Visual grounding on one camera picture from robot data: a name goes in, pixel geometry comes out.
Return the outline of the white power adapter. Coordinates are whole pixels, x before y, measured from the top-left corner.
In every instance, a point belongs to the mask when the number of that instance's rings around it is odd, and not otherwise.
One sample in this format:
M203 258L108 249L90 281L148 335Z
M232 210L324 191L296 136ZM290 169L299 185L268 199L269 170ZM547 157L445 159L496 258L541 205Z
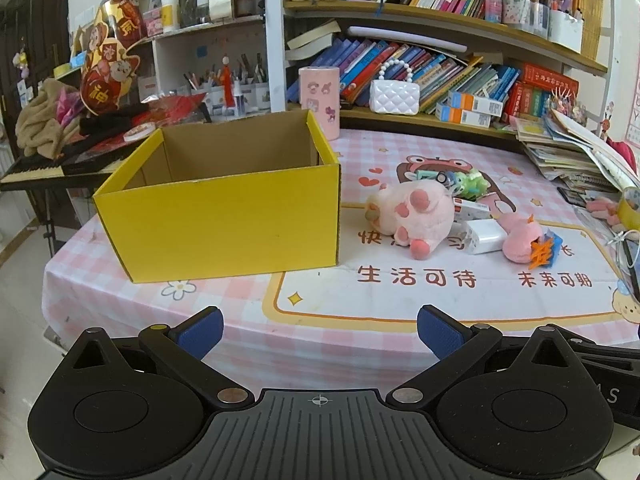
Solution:
M500 252L506 231L495 219L469 220L463 223L465 249L473 255Z

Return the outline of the pink plush duck toy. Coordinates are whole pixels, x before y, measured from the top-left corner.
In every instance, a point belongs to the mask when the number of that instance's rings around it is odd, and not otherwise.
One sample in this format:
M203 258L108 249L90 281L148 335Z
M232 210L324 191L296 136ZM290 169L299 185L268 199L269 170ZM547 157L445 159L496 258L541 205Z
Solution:
M500 216L497 222L506 232L506 239L502 244L503 255L513 263L530 263L533 242L544 235L541 225L534 216L526 217L517 212L510 212Z

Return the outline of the blue orange hair clip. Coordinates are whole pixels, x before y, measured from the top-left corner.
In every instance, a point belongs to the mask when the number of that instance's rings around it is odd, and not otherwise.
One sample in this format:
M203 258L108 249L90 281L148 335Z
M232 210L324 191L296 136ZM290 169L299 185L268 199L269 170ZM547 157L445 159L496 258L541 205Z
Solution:
M563 240L555 232L545 232L543 236L532 241L530 248L529 270L550 268L553 266L563 246Z

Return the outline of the green frog toy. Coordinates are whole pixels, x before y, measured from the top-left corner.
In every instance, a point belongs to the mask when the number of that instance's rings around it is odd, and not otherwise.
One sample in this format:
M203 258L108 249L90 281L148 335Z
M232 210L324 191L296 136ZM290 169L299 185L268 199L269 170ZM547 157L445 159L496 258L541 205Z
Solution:
M451 183L451 194L462 200L479 200L487 194L490 187L489 182L476 169L454 172Z

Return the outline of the small red white box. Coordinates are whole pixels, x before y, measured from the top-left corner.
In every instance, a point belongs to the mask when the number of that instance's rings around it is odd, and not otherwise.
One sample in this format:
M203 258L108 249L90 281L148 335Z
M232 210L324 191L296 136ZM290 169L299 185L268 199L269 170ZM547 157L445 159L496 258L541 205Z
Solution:
M491 219L490 209L485 204L457 197L452 201L454 202L454 220L457 222Z

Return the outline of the yellow tape roll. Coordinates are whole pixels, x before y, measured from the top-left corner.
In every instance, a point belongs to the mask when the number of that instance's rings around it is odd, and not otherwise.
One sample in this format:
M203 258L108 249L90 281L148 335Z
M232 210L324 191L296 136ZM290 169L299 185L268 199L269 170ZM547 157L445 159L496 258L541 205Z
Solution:
M620 194L617 217L627 231L640 231L640 188L625 188Z

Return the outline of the yellow cardboard box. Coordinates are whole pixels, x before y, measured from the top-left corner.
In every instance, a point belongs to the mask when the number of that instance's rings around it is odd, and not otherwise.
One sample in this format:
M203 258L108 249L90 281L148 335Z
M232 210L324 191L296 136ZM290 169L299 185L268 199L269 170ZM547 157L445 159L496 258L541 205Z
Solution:
M341 166L309 110L152 133L94 193L135 283L335 266Z

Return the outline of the stack of magazines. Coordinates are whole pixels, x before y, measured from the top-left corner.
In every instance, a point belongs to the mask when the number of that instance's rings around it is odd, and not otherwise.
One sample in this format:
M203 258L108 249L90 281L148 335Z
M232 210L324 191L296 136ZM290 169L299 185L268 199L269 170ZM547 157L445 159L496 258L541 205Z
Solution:
M638 188L638 174L611 145L573 119L550 110L543 118L511 119L518 142L542 175L576 192Z

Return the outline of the black keyboard piano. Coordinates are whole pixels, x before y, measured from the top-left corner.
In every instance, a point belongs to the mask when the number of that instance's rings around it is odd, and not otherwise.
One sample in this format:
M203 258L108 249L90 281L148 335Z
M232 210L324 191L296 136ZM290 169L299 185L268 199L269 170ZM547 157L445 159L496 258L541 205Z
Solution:
M98 188L128 158L131 150L111 154L99 168L64 172L62 162L40 155L20 157L1 177L1 191L44 191L50 188Z

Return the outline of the white tape roll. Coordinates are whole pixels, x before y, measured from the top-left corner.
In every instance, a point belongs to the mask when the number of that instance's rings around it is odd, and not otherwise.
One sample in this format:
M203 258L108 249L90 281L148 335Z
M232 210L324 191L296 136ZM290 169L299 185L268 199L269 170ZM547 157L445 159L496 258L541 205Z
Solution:
M144 124L137 125L131 128L124 134L124 141L126 143L132 143L146 139L156 130L154 122L145 122Z

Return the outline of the orange white medicine box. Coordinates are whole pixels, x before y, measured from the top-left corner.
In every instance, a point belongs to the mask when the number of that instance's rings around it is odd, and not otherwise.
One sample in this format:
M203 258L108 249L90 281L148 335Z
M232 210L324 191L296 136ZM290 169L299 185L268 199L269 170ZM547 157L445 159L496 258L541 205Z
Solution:
M503 111L503 102L484 98L484 96L472 96L469 93L450 91L448 93L448 104L458 110L468 110L491 117L500 117Z

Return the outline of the white quilted pearl handbag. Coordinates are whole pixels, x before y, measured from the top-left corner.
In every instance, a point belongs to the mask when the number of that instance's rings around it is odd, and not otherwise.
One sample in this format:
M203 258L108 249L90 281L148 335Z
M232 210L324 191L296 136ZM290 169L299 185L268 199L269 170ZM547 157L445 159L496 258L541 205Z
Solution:
M386 72L392 66L401 66L404 80L387 79ZM378 76L370 83L370 111L379 115L416 116L419 113L420 86L413 82L411 66L399 58L390 58L378 70Z

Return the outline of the beige blanket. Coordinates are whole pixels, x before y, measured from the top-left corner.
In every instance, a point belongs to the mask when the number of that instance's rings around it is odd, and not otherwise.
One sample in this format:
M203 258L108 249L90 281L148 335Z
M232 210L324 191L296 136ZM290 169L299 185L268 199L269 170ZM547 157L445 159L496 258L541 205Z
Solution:
M18 115L15 132L18 148L25 157L40 155L46 159L56 159L62 149L80 133L82 113L65 119L71 105L63 104L64 113L58 114L58 104L66 98L80 98L76 88L53 78L43 81L37 95Z

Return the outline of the pink sticker cylinder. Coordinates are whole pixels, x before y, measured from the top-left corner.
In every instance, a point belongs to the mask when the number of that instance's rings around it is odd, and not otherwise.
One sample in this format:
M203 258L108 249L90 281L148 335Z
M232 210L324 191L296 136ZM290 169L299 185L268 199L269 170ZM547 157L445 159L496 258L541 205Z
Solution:
M324 136L340 136L340 69L333 66L303 67L298 70L299 103L311 110Z

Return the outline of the wooden bookshelf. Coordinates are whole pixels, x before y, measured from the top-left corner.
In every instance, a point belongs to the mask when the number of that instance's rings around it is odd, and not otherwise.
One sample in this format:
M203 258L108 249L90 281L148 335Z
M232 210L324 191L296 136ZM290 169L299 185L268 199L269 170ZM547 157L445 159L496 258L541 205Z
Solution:
M265 0L270 103L274 112L288 109L288 62L285 61L284 55L285 22L290 20L303 25L310 18L335 18L345 24L357 23L415 32L422 36L463 44L470 52L500 51L506 60L528 61L549 66L563 73L590 74L594 79L580 86L580 96L585 98L587 91L596 88L596 84L600 82L603 84L601 104L606 105L615 99L614 78L620 70L615 61L615 46L610 47L608 60L599 64L528 32L519 32L504 25L457 14L409 8L399 4L386 4L383 9L379 9L375 4L365 1Z

